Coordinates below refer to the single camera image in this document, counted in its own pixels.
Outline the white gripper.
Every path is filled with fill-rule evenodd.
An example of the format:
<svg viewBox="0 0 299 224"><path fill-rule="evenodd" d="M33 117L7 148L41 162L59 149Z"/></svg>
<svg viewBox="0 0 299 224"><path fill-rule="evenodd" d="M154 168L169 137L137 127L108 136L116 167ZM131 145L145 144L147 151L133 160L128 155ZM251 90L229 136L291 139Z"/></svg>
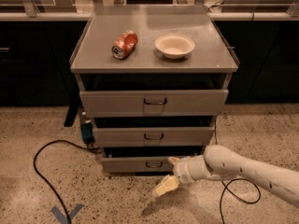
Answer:
<svg viewBox="0 0 299 224"><path fill-rule="evenodd" d="M205 179L208 176L208 169L202 155L195 157L168 157L169 163L174 165L174 175L165 176L152 192L154 197L160 197L169 191L175 190L181 184L188 184L194 181Z"/></svg>

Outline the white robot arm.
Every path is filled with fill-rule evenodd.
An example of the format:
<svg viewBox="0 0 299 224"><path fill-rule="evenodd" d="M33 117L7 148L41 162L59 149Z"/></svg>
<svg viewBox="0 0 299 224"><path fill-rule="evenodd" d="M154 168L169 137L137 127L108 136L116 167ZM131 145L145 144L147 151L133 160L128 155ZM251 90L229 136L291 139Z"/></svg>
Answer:
<svg viewBox="0 0 299 224"><path fill-rule="evenodd" d="M245 158L231 149L221 146L207 146L199 156L169 157L173 174L167 175L153 190L159 197L175 190L180 184L197 180L224 181L237 175L299 207L299 173L265 162Z"/></svg>

